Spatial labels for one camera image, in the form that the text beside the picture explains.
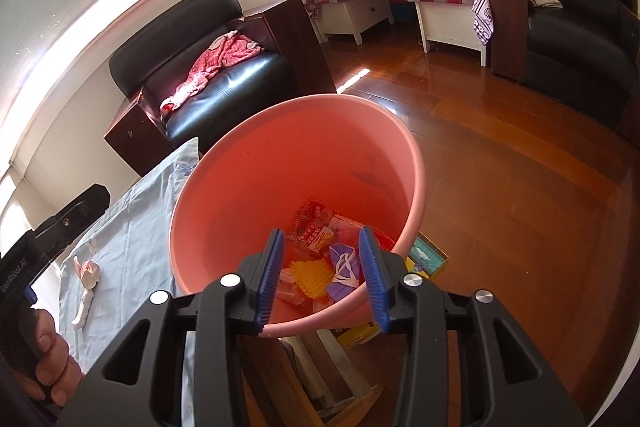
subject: pink bucket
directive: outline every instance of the pink bucket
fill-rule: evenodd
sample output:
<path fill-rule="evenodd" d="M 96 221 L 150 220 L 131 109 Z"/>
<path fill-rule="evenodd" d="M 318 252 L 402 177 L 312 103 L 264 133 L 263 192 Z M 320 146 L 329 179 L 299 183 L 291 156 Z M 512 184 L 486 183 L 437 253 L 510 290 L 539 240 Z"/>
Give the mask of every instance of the pink bucket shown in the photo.
<path fill-rule="evenodd" d="M 185 293 L 202 291 L 262 251 L 271 229 L 290 230 L 309 199 L 397 239 L 393 252 L 405 257 L 425 197 L 422 154 L 391 112 L 343 94 L 288 100 L 235 127 L 193 171 L 171 223 L 172 270 Z M 361 286 L 308 316 L 276 298 L 264 334 L 287 337 L 371 320 Z"/>

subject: black leather armchair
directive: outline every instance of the black leather armchair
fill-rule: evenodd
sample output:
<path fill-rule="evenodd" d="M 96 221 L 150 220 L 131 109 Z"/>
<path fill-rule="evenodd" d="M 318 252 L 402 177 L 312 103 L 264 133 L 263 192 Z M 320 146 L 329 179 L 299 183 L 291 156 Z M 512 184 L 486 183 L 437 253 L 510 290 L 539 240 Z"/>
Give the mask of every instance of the black leather armchair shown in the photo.
<path fill-rule="evenodd" d="M 637 0 L 531 8 L 524 84 L 615 128 L 638 89 Z"/>
<path fill-rule="evenodd" d="M 162 121 L 162 100 L 186 79 L 211 42 L 233 29 L 265 51 L 221 70 Z M 205 153 L 233 127 L 271 105 L 335 92 L 301 0 L 284 0 L 247 17 L 237 0 L 183 0 L 121 45 L 109 67 L 129 102 L 105 140 L 140 175 L 192 137 L 198 137 Z"/>

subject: cushion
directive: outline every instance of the cushion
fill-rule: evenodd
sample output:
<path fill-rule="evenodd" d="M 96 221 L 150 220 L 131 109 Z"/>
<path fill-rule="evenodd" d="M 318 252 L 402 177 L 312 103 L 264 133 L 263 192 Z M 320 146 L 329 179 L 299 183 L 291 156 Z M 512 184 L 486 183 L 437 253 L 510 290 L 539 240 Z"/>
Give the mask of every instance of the cushion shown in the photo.
<path fill-rule="evenodd" d="M 241 16 L 238 0 L 181 0 L 116 50 L 109 60 L 111 76 L 129 98 L 184 48 Z"/>
<path fill-rule="evenodd" d="M 174 146 L 197 136 L 206 152 L 250 116 L 299 95 L 287 59 L 263 53 L 214 76 L 169 117 L 167 134 Z"/>
<path fill-rule="evenodd" d="M 534 8 L 527 49 L 600 79 L 612 89 L 634 92 L 636 65 L 609 31 L 579 14 L 564 8 Z"/>
<path fill-rule="evenodd" d="M 175 89 L 187 79 L 187 75 L 198 60 L 202 52 L 220 35 L 227 33 L 229 29 L 226 26 L 219 26 L 212 32 L 194 42 L 191 46 L 183 49 L 174 58 L 160 66 L 156 71 L 151 73 L 145 82 L 145 87 L 151 93 L 156 101 L 156 109 L 160 112 L 160 103 L 167 97 L 175 94 Z"/>

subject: pink blanket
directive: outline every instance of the pink blanket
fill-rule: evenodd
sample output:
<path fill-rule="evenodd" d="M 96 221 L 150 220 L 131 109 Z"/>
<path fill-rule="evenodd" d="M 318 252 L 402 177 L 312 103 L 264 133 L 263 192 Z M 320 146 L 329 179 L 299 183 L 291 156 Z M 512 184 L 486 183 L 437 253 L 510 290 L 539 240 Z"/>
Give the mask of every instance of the pink blanket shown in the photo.
<path fill-rule="evenodd" d="M 160 114 L 166 117 L 177 110 L 190 96 L 201 92 L 222 68 L 228 68 L 260 55 L 263 49 L 257 42 L 233 30 L 216 40 L 204 51 L 191 67 L 187 80 L 180 84 L 175 94 L 160 105 Z"/>

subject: white cloth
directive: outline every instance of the white cloth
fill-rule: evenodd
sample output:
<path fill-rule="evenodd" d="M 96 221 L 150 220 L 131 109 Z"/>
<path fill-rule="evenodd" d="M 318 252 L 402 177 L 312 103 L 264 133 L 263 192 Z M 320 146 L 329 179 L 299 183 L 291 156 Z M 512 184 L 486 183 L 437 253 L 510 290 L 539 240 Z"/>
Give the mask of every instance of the white cloth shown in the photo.
<path fill-rule="evenodd" d="M 168 255 L 175 203 L 198 163 L 194 138 L 129 189 L 84 234 L 62 264 L 60 334 L 87 372 L 142 302 L 156 290 L 178 295 Z M 82 285 L 73 257 L 100 265 L 100 282 L 84 328 L 74 330 Z M 193 337 L 188 338 L 182 393 L 183 425 L 193 424 Z"/>

